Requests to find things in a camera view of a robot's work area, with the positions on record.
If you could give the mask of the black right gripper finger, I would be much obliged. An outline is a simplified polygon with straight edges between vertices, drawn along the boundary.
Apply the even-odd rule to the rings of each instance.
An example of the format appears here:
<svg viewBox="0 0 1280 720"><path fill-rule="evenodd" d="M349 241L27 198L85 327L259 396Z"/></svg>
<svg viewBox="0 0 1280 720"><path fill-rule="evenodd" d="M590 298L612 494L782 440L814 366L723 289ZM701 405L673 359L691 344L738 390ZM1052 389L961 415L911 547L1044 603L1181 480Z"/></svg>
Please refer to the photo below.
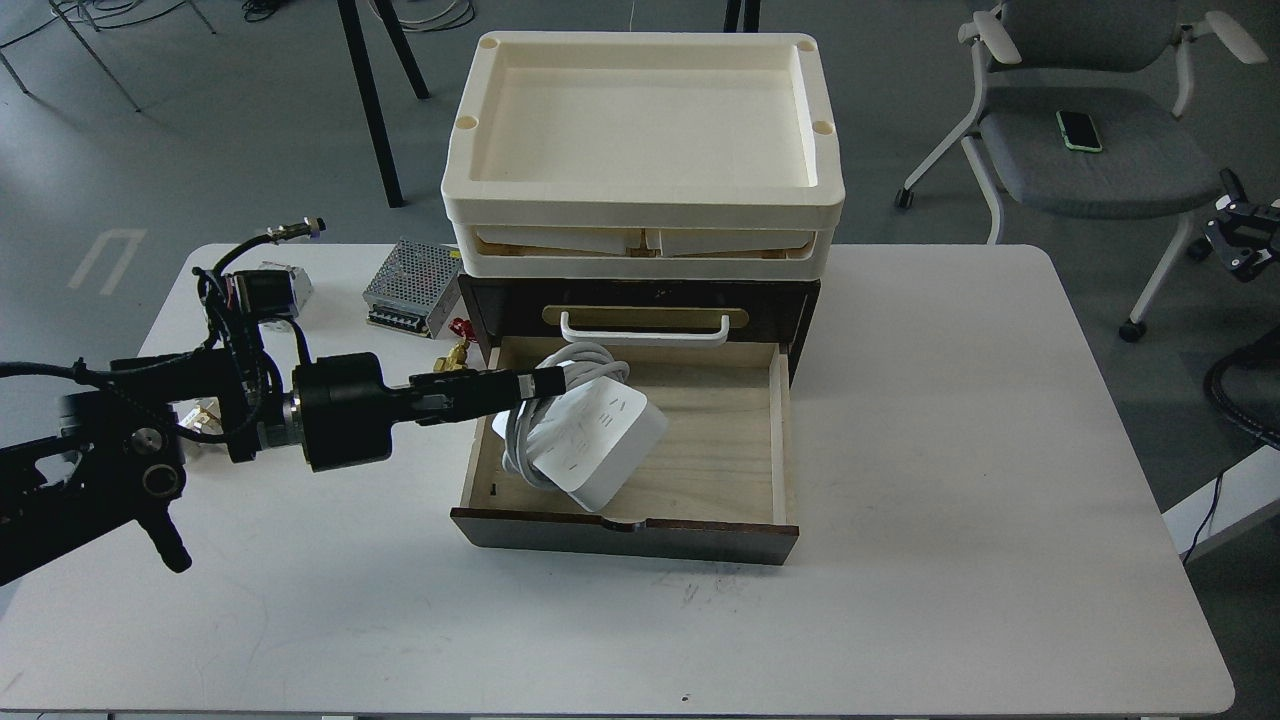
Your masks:
<svg viewBox="0 0 1280 720"><path fill-rule="evenodd" d="M1279 200L1252 202L1230 168L1222 168L1219 176L1225 193L1215 202L1216 213L1204 237L1231 275L1248 283L1277 261Z"/></svg>

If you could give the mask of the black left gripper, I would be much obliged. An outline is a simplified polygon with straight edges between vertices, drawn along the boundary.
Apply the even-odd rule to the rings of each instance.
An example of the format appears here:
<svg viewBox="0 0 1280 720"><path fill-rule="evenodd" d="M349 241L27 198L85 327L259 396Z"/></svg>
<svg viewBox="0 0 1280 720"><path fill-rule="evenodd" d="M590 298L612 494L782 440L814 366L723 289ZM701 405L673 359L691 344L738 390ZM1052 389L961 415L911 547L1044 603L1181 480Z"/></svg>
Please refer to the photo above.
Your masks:
<svg viewBox="0 0 1280 720"><path fill-rule="evenodd" d="M536 398L567 391L564 372L453 370L408 378L425 395L383 383L372 352L320 357L298 365L292 375L300 401L303 455L314 471L328 471L385 460L392 452L392 427L453 424L509 411Z"/></svg>

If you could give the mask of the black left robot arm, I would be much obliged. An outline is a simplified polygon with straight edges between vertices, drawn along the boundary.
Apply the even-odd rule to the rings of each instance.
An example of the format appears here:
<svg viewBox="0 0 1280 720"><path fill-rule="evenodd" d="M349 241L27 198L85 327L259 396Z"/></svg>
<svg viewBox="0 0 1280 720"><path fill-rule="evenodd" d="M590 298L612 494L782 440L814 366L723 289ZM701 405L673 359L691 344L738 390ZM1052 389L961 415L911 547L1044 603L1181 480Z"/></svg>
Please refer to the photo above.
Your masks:
<svg viewBox="0 0 1280 720"><path fill-rule="evenodd" d="M392 429L402 421L465 421L566 392L557 365L421 374L389 387L374 354L311 359L302 333L285 386L259 332L264 322L292 322L285 287L268 272L227 268L251 249L315 238L324 227L319 218L279 225L196 269L209 333L188 352L125 359L105 372L83 361L3 364L6 378L82 386L65 397L55 436L3 450L4 583L132 521L170 570L187 570L192 560L168 512L186 487L184 441L225 445L237 462L298 445L307 464L325 471L389 457Z"/></svg>

